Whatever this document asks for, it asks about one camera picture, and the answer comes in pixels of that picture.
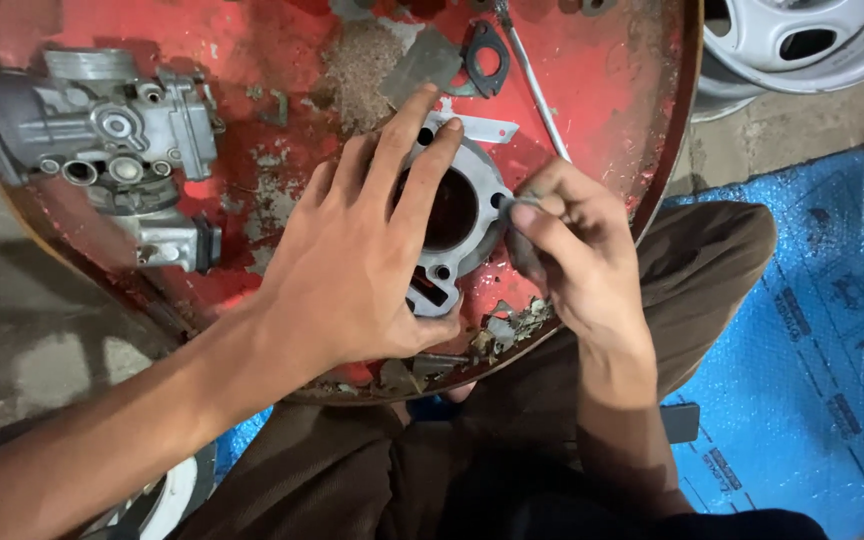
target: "concrete floor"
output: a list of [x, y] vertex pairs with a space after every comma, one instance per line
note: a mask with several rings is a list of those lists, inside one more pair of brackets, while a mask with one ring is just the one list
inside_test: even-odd
[[[670, 194], [743, 182], [864, 142], [864, 83], [771, 94], [692, 126]], [[105, 293], [28, 240], [0, 201], [0, 427], [101, 391], [162, 353]]]

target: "forearm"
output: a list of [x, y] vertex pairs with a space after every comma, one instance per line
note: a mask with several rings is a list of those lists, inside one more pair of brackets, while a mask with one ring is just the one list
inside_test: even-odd
[[[239, 364], [254, 361], [273, 336], [257, 339], [255, 325], [236, 315], [101, 398], [0, 448], [0, 539], [63, 534], [258, 411], [262, 400], [237, 393], [245, 371]], [[296, 351], [265, 353], [264, 361], [282, 364], [267, 403], [316, 375], [290, 353]]]
[[[629, 358], [598, 357], [580, 345], [577, 438], [582, 467], [651, 516], [690, 511], [659, 412], [652, 374], [616, 369]], [[628, 392], [631, 388], [651, 391]]]

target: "hand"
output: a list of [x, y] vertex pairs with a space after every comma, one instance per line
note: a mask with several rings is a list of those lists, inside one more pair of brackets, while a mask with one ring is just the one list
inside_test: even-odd
[[288, 321], [289, 332], [315, 349], [322, 371], [411, 357], [459, 334], [461, 302], [441, 319], [416, 318], [405, 302], [436, 190], [462, 142], [458, 118], [415, 159], [394, 202], [402, 166], [439, 95], [423, 87], [381, 134], [353, 137], [338, 163], [316, 168], [249, 299], [274, 310], [272, 321]]
[[617, 407], [656, 402], [656, 357], [642, 312], [639, 258], [625, 205], [571, 163], [556, 159], [517, 203], [515, 227], [543, 251], [556, 312], [579, 338], [583, 376]]

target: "fingernail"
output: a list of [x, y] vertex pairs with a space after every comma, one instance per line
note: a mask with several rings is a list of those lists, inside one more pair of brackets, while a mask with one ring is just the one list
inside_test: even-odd
[[532, 222], [539, 217], [539, 209], [532, 204], [516, 202], [510, 210], [511, 223], [518, 229], [528, 229]]

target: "red painted surface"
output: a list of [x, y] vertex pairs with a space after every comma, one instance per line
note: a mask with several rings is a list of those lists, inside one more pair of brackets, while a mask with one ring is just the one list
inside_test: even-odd
[[[407, 23], [400, 28], [412, 32], [432, 24], [453, 43], [461, 43], [470, 23], [481, 18], [464, 0], [414, 0], [410, 11], [395, 0], [378, 4], [374, 17]], [[575, 165], [619, 193], [634, 212], [653, 182], [677, 105], [683, 10], [677, 2], [619, 0], [589, 18], [562, 13], [560, 6], [568, 4], [512, 1], [511, 16]], [[342, 31], [343, 20], [328, 0], [0, 0], [0, 63], [27, 67], [42, 46], [55, 43], [129, 49], [150, 75], [159, 64], [206, 73], [227, 132], [213, 178], [187, 182], [181, 207], [222, 226], [222, 264], [207, 276], [178, 268], [148, 274], [180, 313], [203, 328], [258, 288], [261, 276], [250, 270], [257, 254], [278, 244], [285, 210], [302, 195], [310, 172], [336, 157], [350, 135], [336, 106], [329, 106], [333, 96], [322, 91], [329, 69], [324, 54]], [[256, 85], [262, 96], [247, 95]], [[284, 128], [258, 121], [260, 112], [278, 110], [272, 90], [288, 96]], [[553, 155], [514, 60], [497, 97], [443, 99], [441, 106], [520, 126], [508, 144], [486, 146], [513, 190]], [[258, 196], [270, 186], [270, 196]], [[55, 227], [78, 251], [109, 273], [131, 271], [122, 256], [131, 252], [124, 235], [95, 216], [75, 188], [56, 179], [36, 189]], [[468, 332], [441, 352], [465, 350], [499, 300], [520, 310], [538, 294], [511, 268], [503, 246], [461, 283]], [[351, 379], [368, 373], [349, 369]]]

